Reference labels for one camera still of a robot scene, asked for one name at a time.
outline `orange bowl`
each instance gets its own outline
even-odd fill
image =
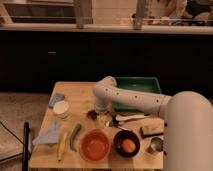
[[[80,143],[80,154],[89,162],[97,162],[108,156],[110,142],[106,134],[95,129],[87,133]]]

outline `green vegetable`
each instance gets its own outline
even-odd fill
[[[75,138],[78,134],[78,132],[81,130],[81,124],[77,123],[72,131],[72,134],[71,134],[71,137],[70,137],[70,149],[73,150],[73,151],[77,151],[75,146],[74,146],[74,141],[75,141]]]

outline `small container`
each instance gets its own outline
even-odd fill
[[[163,151],[163,140],[159,137],[154,137],[150,141],[147,152],[150,154],[157,154]]]
[[[56,116],[62,119],[66,118],[69,115],[68,109],[69,103],[65,100],[59,101],[53,106],[53,111]]]
[[[104,129],[106,127],[107,121],[108,121],[108,115],[98,114],[97,115],[97,127],[98,127],[98,129]]]

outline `metal cup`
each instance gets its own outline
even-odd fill
[[[147,152],[150,154],[157,154],[163,151],[163,140],[159,137],[151,139]]]

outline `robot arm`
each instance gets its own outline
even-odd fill
[[[165,106],[170,96],[124,90],[116,87],[113,77],[105,77],[93,87],[95,94],[95,111],[104,113],[110,110],[112,101],[119,102],[143,111],[146,114],[157,115],[163,118]]]
[[[97,82],[93,93],[97,113],[110,110],[116,101],[164,118],[164,171],[213,171],[213,107],[202,95],[123,90],[113,77]]]

